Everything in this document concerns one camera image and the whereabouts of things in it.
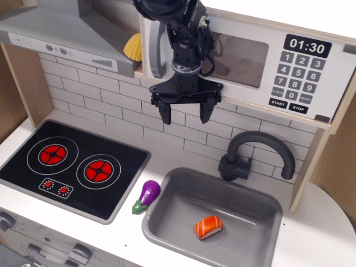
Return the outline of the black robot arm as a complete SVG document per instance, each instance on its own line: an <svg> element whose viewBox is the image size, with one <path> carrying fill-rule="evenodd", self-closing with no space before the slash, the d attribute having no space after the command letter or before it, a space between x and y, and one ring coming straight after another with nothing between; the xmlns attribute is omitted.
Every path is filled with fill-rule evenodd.
<svg viewBox="0 0 356 267"><path fill-rule="evenodd" d="M200 1L134 1L133 5L146 19L166 26L173 50L173 77L149 88L151 103L159 109L163 123L171 123L172 104L185 103L198 103L201 122L208 122L221 101L223 85L207 80L214 68L207 73L201 70L203 61L214 63L210 52L215 38L206 8Z"/></svg>

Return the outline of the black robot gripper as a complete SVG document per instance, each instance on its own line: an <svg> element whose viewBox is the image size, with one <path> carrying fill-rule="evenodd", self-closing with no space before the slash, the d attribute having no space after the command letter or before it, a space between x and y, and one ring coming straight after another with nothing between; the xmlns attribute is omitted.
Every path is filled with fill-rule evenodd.
<svg viewBox="0 0 356 267"><path fill-rule="evenodd" d="M181 103L200 103L202 124L209 121L214 106L221 101L223 85L199 76L202 63L194 67L171 64L174 75L167 81L149 88L151 103L158 106L163 123L171 124L171 105Z"/></svg>

